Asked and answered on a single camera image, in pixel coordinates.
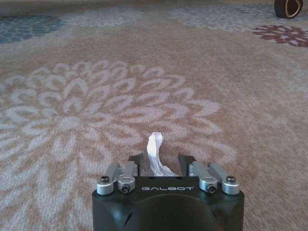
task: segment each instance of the blue flower pattern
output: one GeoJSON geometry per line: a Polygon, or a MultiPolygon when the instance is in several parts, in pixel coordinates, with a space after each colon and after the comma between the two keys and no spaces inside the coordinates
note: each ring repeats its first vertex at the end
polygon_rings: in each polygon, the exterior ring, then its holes
{"type": "Polygon", "coordinates": [[[51,15],[0,17],[0,44],[20,42],[59,30],[65,22],[51,15]]]}

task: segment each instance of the carpet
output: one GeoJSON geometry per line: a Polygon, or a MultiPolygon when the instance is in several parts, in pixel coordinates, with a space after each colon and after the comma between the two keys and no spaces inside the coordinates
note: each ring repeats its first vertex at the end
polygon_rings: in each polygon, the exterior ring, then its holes
{"type": "Polygon", "coordinates": [[[175,173],[182,153],[239,179],[245,231],[307,230],[307,8],[23,1],[0,15],[1,230],[92,230],[97,179],[153,131],[175,173]]]}

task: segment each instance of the red flower pattern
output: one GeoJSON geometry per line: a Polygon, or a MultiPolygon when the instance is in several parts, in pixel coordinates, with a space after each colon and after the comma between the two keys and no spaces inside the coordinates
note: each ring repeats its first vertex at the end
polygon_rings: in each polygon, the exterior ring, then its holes
{"type": "Polygon", "coordinates": [[[265,40],[288,43],[295,47],[308,47],[308,31],[298,27],[258,26],[254,30],[254,34],[265,40]]]}

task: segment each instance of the silver bracket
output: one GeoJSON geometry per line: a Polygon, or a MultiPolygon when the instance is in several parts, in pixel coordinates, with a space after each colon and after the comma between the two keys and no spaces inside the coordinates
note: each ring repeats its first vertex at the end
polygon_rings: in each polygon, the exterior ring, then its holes
{"type": "Polygon", "coordinates": [[[123,194],[133,191],[136,187],[135,178],[133,177],[135,171],[135,162],[127,161],[123,175],[117,179],[117,187],[123,194]]]}
{"type": "Polygon", "coordinates": [[[99,195],[108,195],[114,191],[114,182],[117,181],[118,189],[126,194],[135,189],[135,178],[138,176],[138,165],[134,161],[127,161],[125,170],[118,163],[111,163],[97,182],[96,192],[99,195]]]}
{"type": "Polygon", "coordinates": [[[237,195],[240,193],[238,180],[234,176],[230,176],[219,164],[209,164],[208,172],[219,180],[224,193],[229,195],[237,195]]]}
{"type": "Polygon", "coordinates": [[[118,163],[111,163],[96,184],[96,192],[99,195],[108,195],[114,191],[114,182],[117,181],[118,175],[122,173],[118,163]]]}
{"type": "Polygon", "coordinates": [[[215,193],[218,181],[211,176],[201,161],[194,161],[189,165],[189,176],[199,178],[199,188],[207,193],[215,193]]]}

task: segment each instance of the floor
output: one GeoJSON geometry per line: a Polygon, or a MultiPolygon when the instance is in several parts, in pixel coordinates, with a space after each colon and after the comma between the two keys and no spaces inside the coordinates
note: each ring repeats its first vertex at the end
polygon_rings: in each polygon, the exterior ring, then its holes
{"type": "Polygon", "coordinates": [[[307,8],[1,1],[0,14],[0,229],[92,230],[97,179],[160,131],[172,171],[191,154],[239,179],[245,231],[307,230],[307,8]]]}

